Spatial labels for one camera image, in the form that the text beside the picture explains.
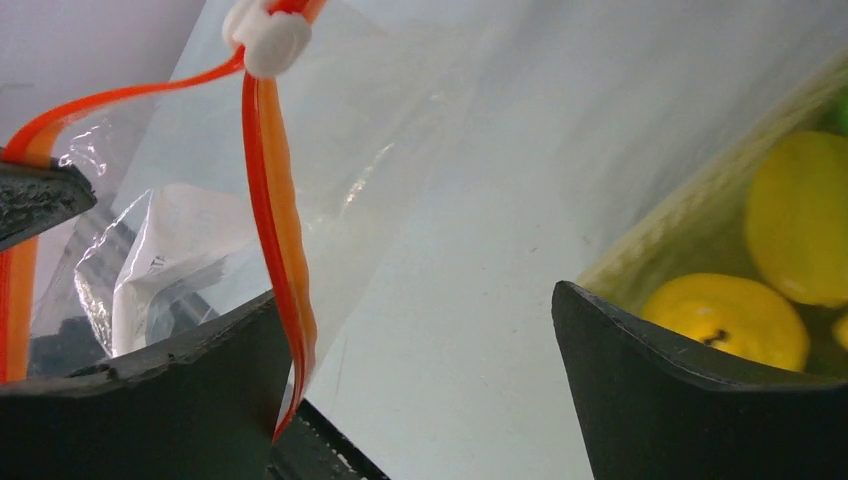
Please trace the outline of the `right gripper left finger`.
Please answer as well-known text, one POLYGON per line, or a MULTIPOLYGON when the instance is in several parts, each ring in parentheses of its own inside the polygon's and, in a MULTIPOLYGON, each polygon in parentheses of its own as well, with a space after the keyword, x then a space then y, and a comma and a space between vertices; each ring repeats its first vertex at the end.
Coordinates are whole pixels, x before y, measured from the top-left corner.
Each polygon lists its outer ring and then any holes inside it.
POLYGON ((260 479, 291 365, 265 293, 71 375, 1 389, 5 479, 260 479))

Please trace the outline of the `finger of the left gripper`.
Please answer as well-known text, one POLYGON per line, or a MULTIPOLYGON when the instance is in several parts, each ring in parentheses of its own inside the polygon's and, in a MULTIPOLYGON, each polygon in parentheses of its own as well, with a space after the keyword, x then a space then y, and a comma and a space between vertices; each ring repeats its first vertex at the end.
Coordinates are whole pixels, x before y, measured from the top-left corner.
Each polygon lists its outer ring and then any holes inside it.
POLYGON ((73 165, 55 158, 46 169, 1 164, 1 249, 73 219, 97 204, 95 190, 73 165))

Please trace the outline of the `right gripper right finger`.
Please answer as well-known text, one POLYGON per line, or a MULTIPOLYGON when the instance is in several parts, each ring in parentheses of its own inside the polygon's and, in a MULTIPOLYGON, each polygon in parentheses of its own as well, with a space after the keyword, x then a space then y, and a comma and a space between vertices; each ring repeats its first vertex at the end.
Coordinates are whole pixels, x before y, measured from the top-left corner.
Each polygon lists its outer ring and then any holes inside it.
POLYGON ((552 320, 597 479, 843 479, 847 385, 698 343, 561 281, 552 320))

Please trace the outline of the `yellow lemon toy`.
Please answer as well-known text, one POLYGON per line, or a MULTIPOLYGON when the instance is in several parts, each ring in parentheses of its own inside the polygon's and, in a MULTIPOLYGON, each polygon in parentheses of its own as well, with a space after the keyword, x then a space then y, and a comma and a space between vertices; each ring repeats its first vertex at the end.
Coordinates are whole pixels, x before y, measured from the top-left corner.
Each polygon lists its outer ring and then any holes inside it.
POLYGON ((795 308, 757 281, 694 273, 666 282, 641 317, 705 346, 783 370, 802 371, 810 338, 795 308))

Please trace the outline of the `clear zip top bag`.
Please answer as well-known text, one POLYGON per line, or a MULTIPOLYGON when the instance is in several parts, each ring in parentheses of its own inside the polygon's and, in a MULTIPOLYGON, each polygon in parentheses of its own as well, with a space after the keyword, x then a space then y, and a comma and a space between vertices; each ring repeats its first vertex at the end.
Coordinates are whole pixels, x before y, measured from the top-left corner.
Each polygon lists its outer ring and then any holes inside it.
POLYGON ((120 41, 161 37, 141 1, 84 45, 49 40, 45 72, 83 96, 3 110, 1 164, 55 158, 97 204, 1 249, 1 388, 35 372, 35 342, 80 311, 95 347, 55 376, 178 333, 165 308, 215 314, 271 293, 291 365, 272 439, 301 404, 431 167, 456 138, 472 26, 489 1, 223 1, 220 40, 171 78, 103 79, 120 41))

